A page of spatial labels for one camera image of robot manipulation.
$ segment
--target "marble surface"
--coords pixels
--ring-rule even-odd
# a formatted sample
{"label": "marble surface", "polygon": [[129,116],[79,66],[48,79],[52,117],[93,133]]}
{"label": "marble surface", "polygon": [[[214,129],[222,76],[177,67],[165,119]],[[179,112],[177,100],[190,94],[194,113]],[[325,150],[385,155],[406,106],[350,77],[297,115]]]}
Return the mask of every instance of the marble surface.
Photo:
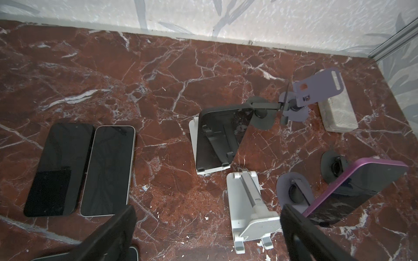
{"label": "marble surface", "polygon": [[[1,21],[0,259],[30,260],[71,249],[108,218],[26,218],[23,207],[48,130],[55,122],[136,128],[129,203],[142,260],[288,260],[282,233],[274,249],[248,242],[233,251],[226,175],[259,173],[261,194],[280,212],[275,183],[290,170],[314,195],[327,188],[319,159],[333,148],[402,160],[408,173],[334,228],[323,229],[358,260],[418,259],[418,141],[377,66],[365,58],[178,40]],[[269,131],[249,127],[230,170],[201,177],[188,123],[202,109],[258,95],[276,101],[288,79],[337,66],[359,129],[326,132],[317,104],[309,119]]]}

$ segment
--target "white block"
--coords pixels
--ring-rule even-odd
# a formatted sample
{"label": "white block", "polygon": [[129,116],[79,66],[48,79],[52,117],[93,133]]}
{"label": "white block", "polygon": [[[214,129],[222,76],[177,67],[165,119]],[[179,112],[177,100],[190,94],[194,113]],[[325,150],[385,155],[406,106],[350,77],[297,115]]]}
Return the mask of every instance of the white block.
{"label": "white block", "polygon": [[359,127],[347,89],[337,96],[318,102],[322,123],[329,132],[350,132]]}

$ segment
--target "phone stand base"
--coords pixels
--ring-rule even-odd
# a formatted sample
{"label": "phone stand base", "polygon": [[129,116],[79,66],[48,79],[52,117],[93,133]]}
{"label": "phone stand base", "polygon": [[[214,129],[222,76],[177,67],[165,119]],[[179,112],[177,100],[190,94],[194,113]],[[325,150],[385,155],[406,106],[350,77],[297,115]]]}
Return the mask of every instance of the phone stand base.
{"label": "phone stand base", "polygon": [[[191,146],[193,148],[193,156],[194,156],[194,166],[196,167],[196,151],[197,151],[197,130],[199,126],[199,117],[194,117],[193,120],[189,122],[189,131],[190,131],[190,138],[191,138]],[[225,166],[225,167],[216,167],[213,169],[207,169],[204,171],[198,171],[196,169],[196,173],[198,175],[206,175],[222,170],[229,169],[231,165]]]}
{"label": "phone stand base", "polygon": [[261,240],[265,249],[272,249],[270,235],[282,225],[277,212],[269,211],[261,199],[257,173],[229,173],[227,191],[235,253],[244,254],[244,242],[251,240]]}

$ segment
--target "patterned wallpaper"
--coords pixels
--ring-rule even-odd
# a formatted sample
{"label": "patterned wallpaper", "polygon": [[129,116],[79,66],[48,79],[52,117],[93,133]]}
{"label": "patterned wallpaper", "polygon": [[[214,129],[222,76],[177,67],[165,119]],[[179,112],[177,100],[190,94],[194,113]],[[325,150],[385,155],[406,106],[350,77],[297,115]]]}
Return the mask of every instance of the patterned wallpaper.
{"label": "patterned wallpaper", "polygon": [[418,137],[418,36],[378,65]]}
{"label": "patterned wallpaper", "polygon": [[396,33],[399,15],[406,24],[418,17],[418,1],[0,0],[0,18],[13,19],[7,14],[51,24],[365,55]]}

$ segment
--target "phone screen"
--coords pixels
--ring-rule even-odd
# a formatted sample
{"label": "phone screen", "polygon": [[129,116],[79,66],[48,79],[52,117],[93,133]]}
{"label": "phone screen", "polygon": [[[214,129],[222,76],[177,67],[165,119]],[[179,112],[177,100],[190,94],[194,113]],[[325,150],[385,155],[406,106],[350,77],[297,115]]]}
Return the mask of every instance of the phone screen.
{"label": "phone screen", "polygon": [[351,174],[308,215],[314,224],[333,225],[401,177],[408,167],[368,163]]}
{"label": "phone screen", "polygon": [[135,129],[100,126],[94,135],[80,213],[114,215],[128,201]]}
{"label": "phone screen", "polygon": [[23,213],[27,217],[74,211],[92,143],[90,124],[57,123],[49,130]]}

